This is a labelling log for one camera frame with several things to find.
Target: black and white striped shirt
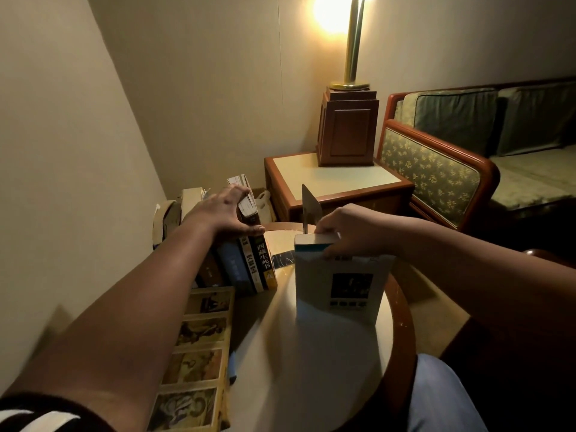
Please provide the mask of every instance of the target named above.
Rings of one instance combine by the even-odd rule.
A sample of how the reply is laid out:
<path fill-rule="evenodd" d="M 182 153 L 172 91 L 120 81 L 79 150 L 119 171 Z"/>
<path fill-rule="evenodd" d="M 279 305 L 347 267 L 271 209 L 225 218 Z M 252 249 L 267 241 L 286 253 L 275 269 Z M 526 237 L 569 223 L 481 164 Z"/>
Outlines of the black and white striped shirt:
<path fill-rule="evenodd" d="M 0 432 L 113 432 L 82 405 L 44 394 L 17 394 L 0 399 Z"/>

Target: sofa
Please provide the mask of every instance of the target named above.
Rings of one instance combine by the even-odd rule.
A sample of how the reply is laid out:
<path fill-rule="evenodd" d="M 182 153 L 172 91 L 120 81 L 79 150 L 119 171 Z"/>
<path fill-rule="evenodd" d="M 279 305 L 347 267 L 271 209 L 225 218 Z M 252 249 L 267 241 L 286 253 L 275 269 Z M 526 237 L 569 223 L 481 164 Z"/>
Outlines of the sofa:
<path fill-rule="evenodd" d="M 576 206 L 575 116 L 576 78 L 392 94 L 377 157 L 422 217 L 509 226 Z"/>

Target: wooden lamp base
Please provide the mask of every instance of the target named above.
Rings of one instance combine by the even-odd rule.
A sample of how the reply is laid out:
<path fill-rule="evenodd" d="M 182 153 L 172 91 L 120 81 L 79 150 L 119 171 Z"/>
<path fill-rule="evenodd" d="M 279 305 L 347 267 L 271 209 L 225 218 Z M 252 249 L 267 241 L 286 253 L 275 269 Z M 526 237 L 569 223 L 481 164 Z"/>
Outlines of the wooden lamp base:
<path fill-rule="evenodd" d="M 316 153 L 320 166 L 374 165 L 378 120 L 376 91 L 326 88 Z"/>

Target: table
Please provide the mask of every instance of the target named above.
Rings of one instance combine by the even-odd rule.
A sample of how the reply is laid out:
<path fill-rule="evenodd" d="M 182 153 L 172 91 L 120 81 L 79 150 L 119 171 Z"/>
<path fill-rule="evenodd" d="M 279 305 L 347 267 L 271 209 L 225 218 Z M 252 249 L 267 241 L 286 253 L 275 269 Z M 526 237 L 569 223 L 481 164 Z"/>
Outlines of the table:
<path fill-rule="evenodd" d="M 414 184 L 377 159 L 374 166 L 318 166 L 315 152 L 264 159 L 266 188 L 280 221 L 302 221 L 302 184 L 324 215 L 347 203 L 387 214 L 407 207 Z"/>
<path fill-rule="evenodd" d="M 270 252 L 279 254 L 294 249 L 302 224 L 266 230 Z M 276 275 L 276 291 L 234 305 L 238 378 L 230 389 L 230 430 L 329 431 L 366 417 L 362 406 L 375 397 L 399 412 L 411 392 L 416 351 L 410 310 L 393 277 L 371 328 L 324 313 L 329 319 L 320 324 L 296 321 L 294 266 Z"/>

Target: wall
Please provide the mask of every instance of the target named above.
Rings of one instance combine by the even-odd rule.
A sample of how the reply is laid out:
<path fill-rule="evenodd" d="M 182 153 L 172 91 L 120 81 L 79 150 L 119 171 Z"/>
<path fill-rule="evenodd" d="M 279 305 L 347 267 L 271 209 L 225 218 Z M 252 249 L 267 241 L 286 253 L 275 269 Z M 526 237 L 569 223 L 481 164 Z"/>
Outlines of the wall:
<path fill-rule="evenodd" d="M 0 392 L 150 252 L 164 199 L 87 0 L 0 0 Z"/>
<path fill-rule="evenodd" d="M 90 0 L 169 197 L 310 150 L 343 36 L 314 0 Z M 576 74 L 576 0 L 372 0 L 358 79 L 388 94 Z"/>

